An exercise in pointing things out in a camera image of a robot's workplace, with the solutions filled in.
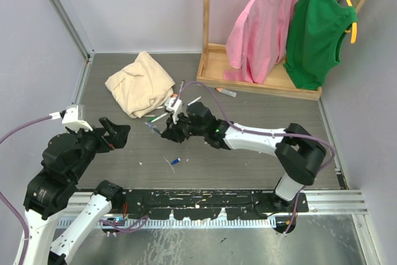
white wall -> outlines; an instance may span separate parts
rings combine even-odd
[[[0,135],[70,105],[84,58],[49,0],[0,0]],[[41,154],[59,133],[47,121],[0,145],[0,191],[23,211],[28,182],[42,169]],[[12,264],[22,228],[0,202],[1,264]]]
[[[64,0],[99,52],[200,52],[203,0]],[[210,41],[225,43],[249,0],[211,0]]]
[[[387,264],[397,258],[397,0],[368,0],[323,99],[351,187],[363,191]]]

green shirt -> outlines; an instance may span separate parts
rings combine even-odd
[[[345,30],[357,22],[354,7],[336,0],[299,0],[288,31],[288,75],[297,88],[316,90],[341,62]]]

wooden clothes rack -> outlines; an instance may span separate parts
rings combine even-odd
[[[355,0],[354,6],[358,13],[366,0]],[[210,26],[210,0],[204,0],[204,24],[203,24],[203,53],[197,72],[197,81],[210,87],[222,87],[237,91],[247,91],[275,96],[294,97],[317,101],[322,93],[321,87],[317,90],[298,89],[293,84],[285,71],[284,59],[276,64],[263,84],[247,83],[239,81],[227,81],[223,79],[225,70],[235,70],[229,64],[226,55],[226,46],[208,42]]]

folded towel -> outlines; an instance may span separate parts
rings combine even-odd
[[[107,89],[131,118],[140,118],[161,106],[172,95],[174,80],[148,52],[105,82]]]

pink shirt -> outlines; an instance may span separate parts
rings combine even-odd
[[[250,0],[226,43],[230,65],[223,78],[262,84],[285,56],[285,46],[298,0]]]

